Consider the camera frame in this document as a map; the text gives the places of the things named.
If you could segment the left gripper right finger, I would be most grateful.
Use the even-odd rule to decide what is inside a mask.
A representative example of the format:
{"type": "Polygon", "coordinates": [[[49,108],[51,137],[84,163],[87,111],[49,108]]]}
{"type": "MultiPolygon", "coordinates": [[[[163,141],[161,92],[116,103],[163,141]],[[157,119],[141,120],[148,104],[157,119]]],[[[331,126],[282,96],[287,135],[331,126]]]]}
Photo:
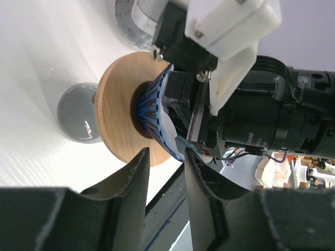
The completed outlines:
{"type": "Polygon", "coordinates": [[[194,250],[334,250],[333,189],[249,191],[185,150],[194,250]]]}

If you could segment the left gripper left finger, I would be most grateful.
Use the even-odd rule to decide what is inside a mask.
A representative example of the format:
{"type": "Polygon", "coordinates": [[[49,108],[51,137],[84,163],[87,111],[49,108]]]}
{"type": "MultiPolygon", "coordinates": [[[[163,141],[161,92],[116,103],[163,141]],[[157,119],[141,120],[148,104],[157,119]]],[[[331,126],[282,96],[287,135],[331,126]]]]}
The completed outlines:
{"type": "Polygon", "coordinates": [[[81,193],[65,187],[1,189],[1,250],[140,250],[150,172],[143,148],[81,193]]]}

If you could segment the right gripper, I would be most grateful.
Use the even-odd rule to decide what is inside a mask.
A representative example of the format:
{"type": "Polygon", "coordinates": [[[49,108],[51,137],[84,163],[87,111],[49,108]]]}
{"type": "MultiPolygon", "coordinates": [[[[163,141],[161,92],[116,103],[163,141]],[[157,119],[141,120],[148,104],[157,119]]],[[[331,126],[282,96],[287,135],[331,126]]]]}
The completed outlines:
{"type": "Polygon", "coordinates": [[[177,135],[208,159],[222,159],[230,147],[258,156],[282,151],[333,159],[334,72],[297,70],[257,54],[213,116],[209,81],[218,59],[185,35],[187,8],[173,1],[166,4],[150,51],[154,59],[174,66],[162,106],[177,135]]]}

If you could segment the grey glass carafe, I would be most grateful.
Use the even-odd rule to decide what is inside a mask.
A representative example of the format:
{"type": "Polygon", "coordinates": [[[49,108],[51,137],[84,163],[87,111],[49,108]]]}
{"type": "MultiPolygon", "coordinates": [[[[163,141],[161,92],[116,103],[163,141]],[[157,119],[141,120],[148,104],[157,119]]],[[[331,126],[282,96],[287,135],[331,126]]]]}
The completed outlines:
{"type": "Polygon", "coordinates": [[[58,102],[59,126],[75,142],[94,144],[102,141],[95,120],[96,90],[96,83],[75,84],[64,92],[58,102]]]}

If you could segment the blue plastic dripper cone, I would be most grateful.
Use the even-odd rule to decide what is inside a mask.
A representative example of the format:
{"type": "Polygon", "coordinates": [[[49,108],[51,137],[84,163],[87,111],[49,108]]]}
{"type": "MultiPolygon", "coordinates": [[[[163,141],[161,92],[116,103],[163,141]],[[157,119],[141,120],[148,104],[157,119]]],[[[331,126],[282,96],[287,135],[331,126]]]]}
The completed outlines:
{"type": "Polygon", "coordinates": [[[169,75],[173,70],[174,66],[169,64],[160,75],[149,84],[146,90],[140,94],[136,107],[137,117],[141,126],[164,150],[166,150],[166,148],[161,132],[159,106],[162,105],[163,93],[167,86],[169,75]]]}

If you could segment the glass coffee server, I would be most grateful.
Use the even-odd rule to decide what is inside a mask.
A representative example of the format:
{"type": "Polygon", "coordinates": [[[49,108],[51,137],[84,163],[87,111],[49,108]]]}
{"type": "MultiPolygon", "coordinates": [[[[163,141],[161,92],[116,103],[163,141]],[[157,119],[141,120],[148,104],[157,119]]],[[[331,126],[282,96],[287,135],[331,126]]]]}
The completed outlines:
{"type": "Polygon", "coordinates": [[[167,1],[104,1],[104,4],[121,38],[135,49],[148,50],[167,1]]]}

